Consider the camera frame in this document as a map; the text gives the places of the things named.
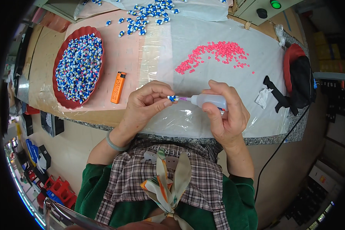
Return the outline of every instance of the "red bowl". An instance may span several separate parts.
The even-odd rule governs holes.
[[[81,36],[83,36],[85,34],[92,34],[92,33],[94,33],[96,37],[101,38],[101,33],[95,27],[86,26],[86,27],[81,27],[78,30],[75,30],[62,43],[62,45],[59,49],[59,52],[55,58],[54,69],[53,69],[53,89],[54,89],[54,94],[55,94],[57,101],[61,104],[61,106],[65,107],[65,108],[75,109],[75,108],[81,107],[84,103],[86,103],[88,101],[88,99],[91,97],[91,95],[93,94],[93,92],[97,89],[97,83],[100,81],[101,75],[103,73],[103,66],[104,65],[101,62],[99,77],[94,84],[94,89],[89,94],[89,97],[85,101],[83,101],[82,104],[79,103],[79,100],[77,100],[75,102],[72,100],[68,100],[61,91],[57,90],[57,82],[56,82],[56,76],[55,76],[56,68],[57,68],[57,65],[59,64],[60,60],[62,59],[62,55],[64,54],[64,50],[66,50],[68,48],[69,40],[76,39],[76,38],[79,39]],[[105,50],[103,48],[103,44],[102,44],[102,51],[103,52],[101,54],[101,61],[102,61],[103,54],[105,53]]]

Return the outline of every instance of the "crumpled tissue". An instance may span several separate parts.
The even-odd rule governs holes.
[[[268,93],[272,92],[273,89],[263,89],[259,92],[259,95],[257,97],[257,99],[255,100],[255,102],[257,104],[259,104],[260,106],[262,106],[263,109],[266,108],[267,104],[266,104],[266,100],[268,97]]]

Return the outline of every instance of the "black strap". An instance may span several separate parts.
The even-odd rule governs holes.
[[[289,108],[293,112],[294,116],[298,114],[298,109],[291,105],[291,100],[289,97],[282,95],[282,93],[276,88],[276,86],[273,84],[272,81],[270,81],[270,78],[266,76],[263,80],[263,84],[267,85],[267,88],[273,89],[271,92],[273,96],[277,99],[278,104],[275,107],[276,113],[278,113],[279,109],[281,107]]]

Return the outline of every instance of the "bangle bracelet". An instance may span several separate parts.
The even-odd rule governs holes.
[[[112,143],[111,140],[110,140],[110,133],[111,133],[111,131],[112,130],[109,130],[107,132],[107,134],[106,134],[107,143],[111,146],[111,148],[113,148],[116,151],[120,151],[120,152],[123,152],[123,151],[129,149],[130,143],[128,143],[128,145],[126,145],[125,147],[119,147],[119,146],[114,145],[114,143]]]

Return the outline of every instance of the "green shirt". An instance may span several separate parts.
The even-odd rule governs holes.
[[[111,167],[112,165],[87,164],[75,204],[76,212],[92,219],[96,217],[110,179]],[[257,229],[258,218],[253,196],[252,179],[236,176],[230,176],[229,179],[223,176],[222,200],[231,229]],[[118,202],[109,225],[118,228],[131,222],[142,221],[156,208],[158,206],[153,200]],[[194,229],[216,229],[210,211],[179,202],[175,213]]]

